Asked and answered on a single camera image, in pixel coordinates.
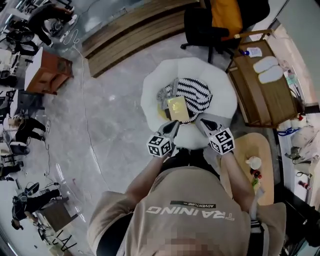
red bottle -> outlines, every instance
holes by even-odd
[[[258,171],[258,170],[254,170],[254,169],[250,169],[250,174],[255,177],[256,179],[261,179],[262,178],[262,175],[261,175],[261,172]]]
[[[302,180],[299,180],[298,184],[304,187],[306,190],[311,190],[310,185],[308,183],[303,182]]]

black office chair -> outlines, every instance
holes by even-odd
[[[188,46],[208,46],[208,62],[212,62],[213,49],[222,54],[234,53],[230,49],[239,46],[240,39],[221,41],[221,38],[229,36],[227,28],[212,27],[212,12],[210,0],[204,0],[206,8],[188,8],[184,13],[185,37],[188,43],[181,45],[181,49]],[[260,0],[258,5],[255,0],[237,0],[242,18],[242,31],[265,19],[270,13],[268,0]]]
[[[15,75],[11,75],[8,70],[0,71],[0,85],[14,88],[17,82],[17,77]]]

box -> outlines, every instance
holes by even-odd
[[[167,100],[171,120],[186,122],[190,119],[185,97],[179,96]]]
[[[167,137],[152,135],[146,146],[150,155],[162,158],[172,150],[172,141]]]
[[[211,148],[220,155],[224,155],[235,149],[235,139],[229,128],[210,136],[209,141]]]

beige t-shirt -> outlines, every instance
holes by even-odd
[[[187,166],[161,173],[149,195],[136,207],[124,194],[105,192],[88,229],[94,253],[105,231],[133,209],[124,241],[126,256],[151,256],[176,238],[197,239],[208,250],[224,256],[247,254],[250,216],[206,170]],[[258,219],[269,228],[268,255],[279,255],[285,236],[285,205],[262,206],[257,212]]]

yellow cushion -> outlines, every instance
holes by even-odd
[[[222,41],[233,39],[243,28],[237,0],[211,0],[212,26],[226,28],[229,36]]]
[[[158,108],[158,114],[159,114],[164,120],[170,121],[169,118],[167,118],[167,116],[166,116],[166,112],[161,109],[161,107],[160,107],[159,104],[157,105],[157,108]]]

